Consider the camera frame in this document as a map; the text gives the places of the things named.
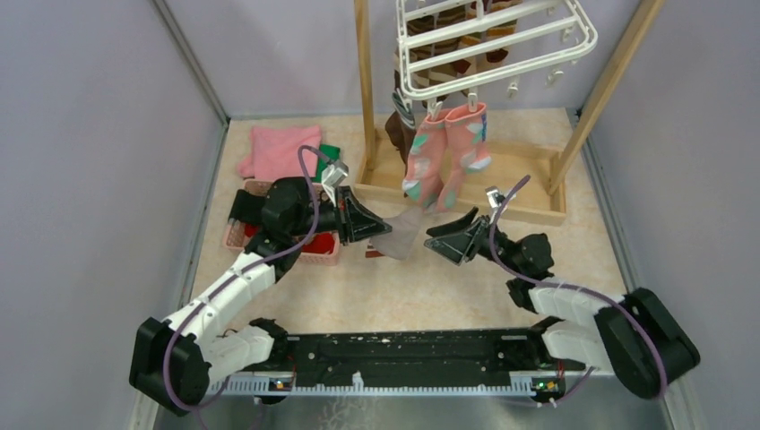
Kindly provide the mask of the dark brown grey-cuffed sock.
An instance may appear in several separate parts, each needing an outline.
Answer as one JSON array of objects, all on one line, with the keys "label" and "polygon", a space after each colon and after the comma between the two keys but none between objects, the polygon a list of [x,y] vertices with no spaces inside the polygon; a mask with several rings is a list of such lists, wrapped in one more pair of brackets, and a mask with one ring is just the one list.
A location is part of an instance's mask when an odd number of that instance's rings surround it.
[{"label": "dark brown grey-cuffed sock", "polygon": [[410,147],[417,132],[416,119],[411,101],[404,98],[400,90],[394,91],[392,101],[394,111],[386,120],[384,129],[403,164],[407,165]]}]

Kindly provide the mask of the grey brown sock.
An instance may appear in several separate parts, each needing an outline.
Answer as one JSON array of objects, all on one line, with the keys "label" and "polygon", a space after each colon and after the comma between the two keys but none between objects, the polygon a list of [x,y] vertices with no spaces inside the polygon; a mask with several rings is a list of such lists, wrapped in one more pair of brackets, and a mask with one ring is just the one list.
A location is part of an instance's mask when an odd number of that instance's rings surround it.
[{"label": "grey brown sock", "polygon": [[423,210],[420,207],[409,207],[396,216],[385,218],[384,222],[392,230],[380,236],[371,237],[368,241],[365,257],[368,259],[388,257],[403,261],[410,256],[412,245],[420,230]]}]

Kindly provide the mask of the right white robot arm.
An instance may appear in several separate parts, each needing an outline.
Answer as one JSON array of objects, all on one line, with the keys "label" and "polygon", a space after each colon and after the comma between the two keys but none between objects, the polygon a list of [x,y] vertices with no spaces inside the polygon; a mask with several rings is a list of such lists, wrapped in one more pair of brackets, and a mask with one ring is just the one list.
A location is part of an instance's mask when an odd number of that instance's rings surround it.
[{"label": "right white robot arm", "polygon": [[613,373],[642,399],[660,397],[701,364],[695,343],[647,288],[607,296],[556,277],[548,236],[512,240],[492,219],[471,210],[427,230],[426,248],[456,265],[483,257],[512,275],[506,287],[518,307],[544,316],[525,345],[528,362],[549,369],[559,359]]}]

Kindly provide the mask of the white clip hanger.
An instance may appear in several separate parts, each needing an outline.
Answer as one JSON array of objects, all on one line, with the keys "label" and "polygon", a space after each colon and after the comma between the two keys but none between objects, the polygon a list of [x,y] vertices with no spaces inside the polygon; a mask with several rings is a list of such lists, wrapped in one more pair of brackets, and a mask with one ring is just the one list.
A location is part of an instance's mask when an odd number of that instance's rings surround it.
[{"label": "white clip hanger", "polygon": [[[496,81],[507,81],[507,96],[512,98],[518,91],[520,76],[546,69],[546,84],[552,86],[560,79],[566,65],[575,64],[597,46],[599,33],[577,1],[476,1],[479,3],[478,17],[473,21],[418,36],[408,36],[402,28],[407,20],[471,2],[474,1],[442,1],[432,5],[421,3],[415,9],[410,9],[405,1],[396,2],[397,48],[394,66],[396,87],[404,98],[420,101],[428,110],[433,111],[439,108],[446,97],[462,93],[467,103],[474,106],[483,99],[478,94],[479,88]],[[411,62],[408,58],[413,47],[483,31],[498,23],[512,20],[517,20],[518,26],[515,34],[511,36],[417,62]],[[504,63],[492,70],[477,72],[426,89],[418,88],[411,82],[411,75],[415,72],[484,54],[499,47],[509,47],[510,52]]]}]

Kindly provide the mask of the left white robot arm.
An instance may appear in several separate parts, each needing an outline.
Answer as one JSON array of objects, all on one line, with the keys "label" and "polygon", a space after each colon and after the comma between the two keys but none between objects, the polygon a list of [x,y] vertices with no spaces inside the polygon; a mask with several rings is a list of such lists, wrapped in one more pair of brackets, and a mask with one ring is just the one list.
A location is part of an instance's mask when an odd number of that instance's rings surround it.
[{"label": "left white robot arm", "polygon": [[311,236],[335,234],[348,245],[393,230],[347,185],[316,189],[307,178],[285,177],[253,203],[259,229],[233,264],[187,305],[162,320],[150,317],[137,330],[128,382],[177,416],[199,409],[213,384],[247,366],[284,365],[288,348],[279,326],[254,322],[223,332],[293,268]]}]

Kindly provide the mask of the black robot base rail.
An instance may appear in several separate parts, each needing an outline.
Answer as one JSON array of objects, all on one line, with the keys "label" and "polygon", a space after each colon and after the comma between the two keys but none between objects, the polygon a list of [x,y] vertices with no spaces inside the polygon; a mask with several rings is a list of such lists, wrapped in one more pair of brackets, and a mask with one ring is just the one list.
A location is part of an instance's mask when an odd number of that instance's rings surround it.
[{"label": "black robot base rail", "polygon": [[281,391],[564,396],[582,363],[551,357],[535,328],[291,334],[250,365]]}]

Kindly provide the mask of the pink patterned sock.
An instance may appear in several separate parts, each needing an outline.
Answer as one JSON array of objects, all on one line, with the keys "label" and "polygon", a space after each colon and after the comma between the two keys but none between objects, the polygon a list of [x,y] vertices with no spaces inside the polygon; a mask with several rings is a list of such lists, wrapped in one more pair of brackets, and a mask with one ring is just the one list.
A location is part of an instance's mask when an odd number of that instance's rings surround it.
[{"label": "pink patterned sock", "polygon": [[445,117],[450,108],[441,110],[436,119],[426,116],[410,146],[407,172],[402,190],[425,211],[432,211],[443,189],[440,170],[447,145]]},{"label": "pink patterned sock", "polygon": [[446,145],[450,151],[450,171],[436,202],[437,211],[449,211],[456,204],[466,176],[485,170],[492,158],[488,152],[488,105],[478,102],[471,109],[462,105],[444,118]]}]

